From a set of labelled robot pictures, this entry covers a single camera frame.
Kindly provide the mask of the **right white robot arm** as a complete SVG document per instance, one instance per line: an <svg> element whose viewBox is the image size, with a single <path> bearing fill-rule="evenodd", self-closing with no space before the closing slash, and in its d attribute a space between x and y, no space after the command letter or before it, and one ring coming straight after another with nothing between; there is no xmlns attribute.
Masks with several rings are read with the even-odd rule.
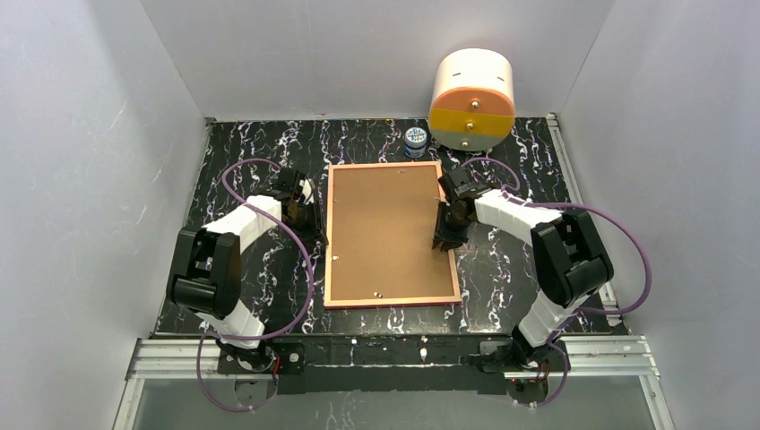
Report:
<svg viewBox="0 0 760 430"><path fill-rule="evenodd" d="M465 245L473 224L498 228L531 247L540 291L506 351L524 363L536 359L561 324L614 275L592 216L509 199L461 168L444 173L438 183L445 198L438 204L433 248L447 252Z"/></svg>

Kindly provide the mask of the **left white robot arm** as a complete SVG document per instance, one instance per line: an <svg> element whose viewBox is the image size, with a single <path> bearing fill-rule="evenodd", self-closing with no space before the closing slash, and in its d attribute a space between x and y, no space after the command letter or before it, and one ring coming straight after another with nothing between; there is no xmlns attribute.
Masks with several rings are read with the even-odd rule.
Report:
<svg viewBox="0 0 760 430"><path fill-rule="evenodd" d="M218 341L243 350L258 348L268 336L240 298L241 255L275 227L288 233L303 255L326 240L315 183L299 170L282 168L268 186L221 219L180 229L167 299L202 318L216 330Z"/></svg>

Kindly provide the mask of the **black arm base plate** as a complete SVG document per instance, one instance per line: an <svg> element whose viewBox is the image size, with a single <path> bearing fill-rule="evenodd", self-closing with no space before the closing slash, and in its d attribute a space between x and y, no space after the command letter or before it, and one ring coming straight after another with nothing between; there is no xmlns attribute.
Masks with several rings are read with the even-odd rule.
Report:
<svg viewBox="0 0 760 430"><path fill-rule="evenodd" d="M222 346L223 375L261 375L279 393L332 391L510 390L544 395L548 379L566 370L566 346L556 342L520 356L508 335L285 335L251 352Z"/></svg>

